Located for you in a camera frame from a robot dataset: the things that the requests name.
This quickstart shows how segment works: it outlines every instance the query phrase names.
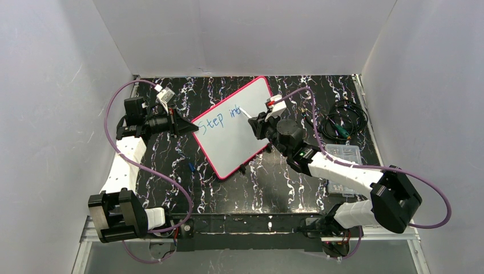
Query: marble tabletop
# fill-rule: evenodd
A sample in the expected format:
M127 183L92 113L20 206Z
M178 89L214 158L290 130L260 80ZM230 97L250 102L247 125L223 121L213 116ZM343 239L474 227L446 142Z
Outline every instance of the marble tabletop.
M192 120L217 104L255 77L189 77L151 78L177 93L179 113ZM337 100L360 103L350 75L332 76L268 76L273 94L288 94L299 87L314 91L317 115L324 116ZM136 96L144 96L155 104L156 91L140 84ZM312 128L304 122L301 108L309 108L309 94L300 93L287 101L283 118L294 119L306 130L306 141L316 144ZM368 130L354 137L350 144L360 147L363 164L379 164ZM189 163L196 168L191 172ZM148 142L142 164L168 175L191 195L195 213L317 213L348 200L328 194L326 180L298 174L276 150L264 151L247 164L245 174L236 172L225 180L215 175L192 134L177 139L167 133L153 136ZM173 213L186 213L188 203L183 194L161 178L140 171L137 181L138 198L145 208L167 206Z

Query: gray floor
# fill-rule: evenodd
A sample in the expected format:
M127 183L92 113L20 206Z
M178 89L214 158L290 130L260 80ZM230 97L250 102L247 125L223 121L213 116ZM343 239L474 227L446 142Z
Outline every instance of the gray floor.
M147 243L129 246L138 257L150 258ZM121 243L93 243L86 273L417 273L405 240L363 241L341 263L322 256L298 250L215 250L179 252L163 264L147 265L130 258Z

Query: whiteboard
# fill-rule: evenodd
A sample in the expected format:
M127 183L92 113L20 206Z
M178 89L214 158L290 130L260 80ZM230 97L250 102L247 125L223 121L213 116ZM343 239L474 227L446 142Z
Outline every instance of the whiteboard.
M255 138L240 108L257 116L271 96L267 79L259 76L192 121L199 127L193 136L218 178L229 177L269 143Z

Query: white marker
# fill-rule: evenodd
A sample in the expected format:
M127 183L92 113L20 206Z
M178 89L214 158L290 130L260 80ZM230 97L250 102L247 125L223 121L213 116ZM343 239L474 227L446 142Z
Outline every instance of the white marker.
M239 107L239 110L240 110L240 111L242 111L242 113L243 113L245 116L247 116L247 118L249 118L249 119L250 119L250 118L252 118L252 117L249 115L249 113L247 113L247 112L246 112L245 110L243 110L241 107Z

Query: plastic box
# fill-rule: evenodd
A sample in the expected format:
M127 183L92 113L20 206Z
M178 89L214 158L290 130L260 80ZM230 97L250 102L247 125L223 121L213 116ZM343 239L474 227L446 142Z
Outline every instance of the plastic box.
M326 150L336 157L341 159L355 162L357 164L361 164L361 154L360 154L360 147L359 146L346 146L344 144L327 144ZM358 192L343 186L340 183L335 183L329 181L328 183L328 192L330 194L342 194L343 197L354 197L355 194L359 194Z

